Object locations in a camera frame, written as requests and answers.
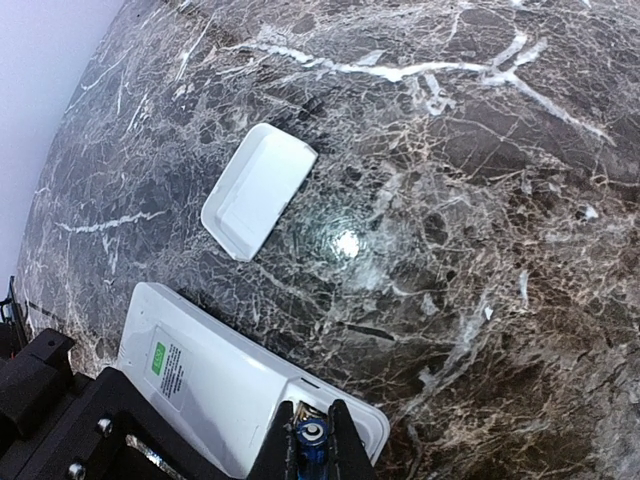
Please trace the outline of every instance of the metal bolt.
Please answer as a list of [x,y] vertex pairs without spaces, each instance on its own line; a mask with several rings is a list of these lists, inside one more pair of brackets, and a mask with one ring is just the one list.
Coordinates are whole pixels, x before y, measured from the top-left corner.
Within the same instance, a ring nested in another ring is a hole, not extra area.
[[113,422],[109,418],[101,418],[98,422],[98,431],[104,438],[107,438],[113,432]]
[[67,474],[71,480],[84,480],[87,476],[87,469],[81,463],[75,462],[69,465]]

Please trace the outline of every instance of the blue battery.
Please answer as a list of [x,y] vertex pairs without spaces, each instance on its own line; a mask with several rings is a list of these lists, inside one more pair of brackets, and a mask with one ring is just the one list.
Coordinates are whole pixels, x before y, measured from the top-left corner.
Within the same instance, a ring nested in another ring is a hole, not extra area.
[[298,438],[299,480],[324,480],[327,478],[327,447],[329,427],[321,418],[300,422],[296,428]]

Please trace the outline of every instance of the black object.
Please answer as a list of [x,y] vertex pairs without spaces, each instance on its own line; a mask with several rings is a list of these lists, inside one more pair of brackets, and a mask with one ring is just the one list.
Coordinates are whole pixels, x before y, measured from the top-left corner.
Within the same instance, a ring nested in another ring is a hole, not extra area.
[[[144,443],[186,479],[227,480],[142,397],[106,368],[95,380],[71,372],[74,341],[45,330],[13,360],[0,362],[0,479],[175,478],[133,448]],[[293,404],[283,402],[247,480],[296,480]],[[329,412],[329,479],[373,480],[347,406]]]
[[0,301],[0,360],[8,360],[27,346],[24,317],[13,289],[14,277],[9,279],[7,298]]

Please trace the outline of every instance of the green label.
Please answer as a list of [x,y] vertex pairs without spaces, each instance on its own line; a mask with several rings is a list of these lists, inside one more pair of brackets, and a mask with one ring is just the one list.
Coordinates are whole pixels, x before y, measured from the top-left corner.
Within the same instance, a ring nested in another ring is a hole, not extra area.
[[160,342],[156,345],[156,353],[153,355],[153,363],[151,364],[151,370],[156,375],[160,375],[160,370],[162,370],[162,362],[164,361],[164,352],[166,352],[166,348]]

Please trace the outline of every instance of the white plastic device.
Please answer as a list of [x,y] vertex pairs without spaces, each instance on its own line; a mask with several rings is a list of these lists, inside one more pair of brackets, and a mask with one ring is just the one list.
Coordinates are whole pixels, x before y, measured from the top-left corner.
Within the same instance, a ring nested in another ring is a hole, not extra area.
[[267,123],[256,125],[202,207],[202,224],[231,258],[250,261],[317,157],[302,140]]
[[117,367],[196,450],[245,478],[277,407],[328,412],[344,400],[372,463],[389,437],[378,409],[308,374],[208,315],[168,287],[139,283]]

